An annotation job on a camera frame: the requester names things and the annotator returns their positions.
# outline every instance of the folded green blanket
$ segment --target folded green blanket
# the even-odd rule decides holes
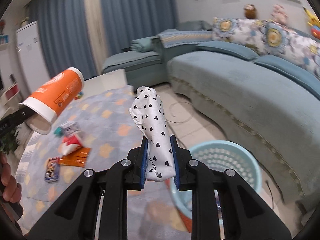
[[[131,50],[138,52],[148,52],[152,51],[152,42],[153,37],[142,38],[138,40],[131,41]]]

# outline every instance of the brown plush toy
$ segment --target brown plush toy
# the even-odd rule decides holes
[[[257,10],[253,4],[246,4],[244,6],[244,15],[247,19],[256,19],[257,18]]]

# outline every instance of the blue curtain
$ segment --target blue curtain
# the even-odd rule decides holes
[[[112,54],[130,41],[175,28],[175,0],[101,0],[106,39]]]
[[[85,79],[97,75],[87,33],[84,0],[32,0],[31,22],[38,21],[40,40],[50,76],[68,67]]]

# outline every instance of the floral pillow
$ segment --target floral pillow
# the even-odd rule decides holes
[[[249,19],[220,19],[213,21],[212,39],[214,41],[228,41],[246,46],[259,55],[266,54],[264,45],[264,33],[267,21]]]
[[[320,44],[285,26],[268,22],[262,28],[268,54],[281,57],[320,79]]]

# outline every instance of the red and white package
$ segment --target red and white package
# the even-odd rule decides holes
[[[62,155],[66,156],[82,146],[82,138],[79,132],[72,134],[70,137],[64,137],[61,146]]]

